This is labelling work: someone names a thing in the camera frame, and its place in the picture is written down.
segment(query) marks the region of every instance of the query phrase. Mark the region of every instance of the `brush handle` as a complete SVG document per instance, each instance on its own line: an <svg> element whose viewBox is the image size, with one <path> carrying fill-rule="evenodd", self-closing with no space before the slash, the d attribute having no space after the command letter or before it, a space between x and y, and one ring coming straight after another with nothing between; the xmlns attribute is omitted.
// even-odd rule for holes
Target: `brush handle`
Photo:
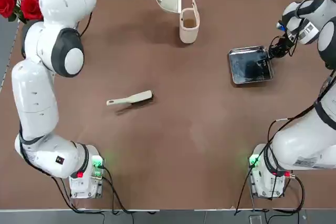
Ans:
<svg viewBox="0 0 336 224"><path fill-rule="evenodd" d="M110 105L115 105L115 104L127 104L131 103L128 98L123 98L123 99L115 99L115 100L109 100L106 102L107 106Z"/></svg>

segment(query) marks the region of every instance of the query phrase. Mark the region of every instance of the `red rose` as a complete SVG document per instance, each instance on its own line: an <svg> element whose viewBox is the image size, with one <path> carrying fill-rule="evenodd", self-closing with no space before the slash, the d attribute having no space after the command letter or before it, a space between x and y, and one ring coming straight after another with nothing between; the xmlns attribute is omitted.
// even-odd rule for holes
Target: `red rose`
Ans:
<svg viewBox="0 0 336 224"><path fill-rule="evenodd" d="M14 0L0 0L0 14L4 18L9 18L14 10Z"/></svg>
<svg viewBox="0 0 336 224"><path fill-rule="evenodd" d="M26 19L43 19L38 0L22 0L21 10Z"/></svg>

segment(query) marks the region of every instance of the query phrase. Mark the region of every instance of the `beige cup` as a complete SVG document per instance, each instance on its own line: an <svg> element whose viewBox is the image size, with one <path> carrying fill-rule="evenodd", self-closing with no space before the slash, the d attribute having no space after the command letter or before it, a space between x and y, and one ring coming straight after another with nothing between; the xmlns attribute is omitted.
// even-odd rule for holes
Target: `beige cup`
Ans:
<svg viewBox="0 0 336 224"><path fill-rule="evenodd" d="M197 5L196 1L193 0L193 7L183 9L180 14L180 39L183 43L190 44L195 42L199 24Z"/></svg>

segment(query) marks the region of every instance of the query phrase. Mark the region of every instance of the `green leaf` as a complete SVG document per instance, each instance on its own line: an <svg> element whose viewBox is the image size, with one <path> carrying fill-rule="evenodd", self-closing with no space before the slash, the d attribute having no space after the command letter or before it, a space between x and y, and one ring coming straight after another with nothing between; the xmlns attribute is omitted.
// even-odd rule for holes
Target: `green leaf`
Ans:
<svg viewBox="0 0 336 224"><path fill-rule="evenodd" d="M12 15L8 18L9 22L14 22L16 20L16 14L12 13Z"/></svg>
<svg viewBox="0 0 336 224"><path fill-rule="evenodd" d="M19 17L19 19L22 23L24 23L24 24L27 23L27 20L25 19L25 16L23 15L23 12L21 10L17 13L17 16Z"/></svg>
<svg viewBox="0 0 336 224"><path fill-rule="evenodd" d="M16 5L16 6L14 6L14 12L16 12L16 13L19 13L19 12L21 12L21 9L20 9L20 7L18 7L17 5Z"/></svg>

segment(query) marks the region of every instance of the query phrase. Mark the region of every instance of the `gray floor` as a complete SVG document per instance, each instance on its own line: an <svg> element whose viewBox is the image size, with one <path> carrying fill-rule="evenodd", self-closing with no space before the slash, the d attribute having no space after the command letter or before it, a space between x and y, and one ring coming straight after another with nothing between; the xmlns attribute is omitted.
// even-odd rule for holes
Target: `gray floor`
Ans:
<svg viewBox="0 0 336 224"><path fill-rule="evenodd" d="M267 217L277 214L276 212L267 213ZM234 211L160 211L154 215L146 212L134 213L134 224L218 224L218 223L238 223L249 224L249 217L261 216L261 223L266 224L264 214L253 213L251 211L242 211L234 216ZM105 214L104 223L113 224L132 224L130 215L121 214L113 216L110 212ZM300 224L329 224L334 223L336 210L302 210L300 212ZM59 224L59 223L81 223L81 224L101 224L103 216L101 215L80 215L71 211L25 211L25 212L0 212L1 224ZM298 215L274 217L270 222L272 224L296 224Z"/></svg>

